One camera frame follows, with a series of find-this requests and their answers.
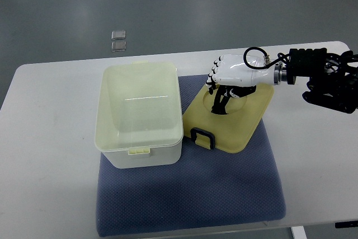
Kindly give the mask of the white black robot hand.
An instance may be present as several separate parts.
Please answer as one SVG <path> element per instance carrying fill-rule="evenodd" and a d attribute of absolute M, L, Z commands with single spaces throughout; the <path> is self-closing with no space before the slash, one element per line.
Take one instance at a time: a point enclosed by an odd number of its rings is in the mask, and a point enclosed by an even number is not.
<path fill-rule="evenodd" d="M 270 62 L 268 56 L 224 54 L 214 61 L 205 85 L 211 92 L 216 85 L 247 88 L 283 81 L 287 81 L 287 74 L 282 61 Z"/>

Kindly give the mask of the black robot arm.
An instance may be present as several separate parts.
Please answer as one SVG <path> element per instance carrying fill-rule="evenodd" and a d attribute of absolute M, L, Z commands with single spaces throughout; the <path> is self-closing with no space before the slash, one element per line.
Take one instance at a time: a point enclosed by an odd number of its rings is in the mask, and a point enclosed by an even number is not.
<path fill-rule="evenodd" d="M 303 99 L 313 105 L 351 114 L 357 109 L 357 55 L 349 50 L 341 55 L 321 49 L 290 49 L 286 64 L 287 83 L 308 77 Z"/>

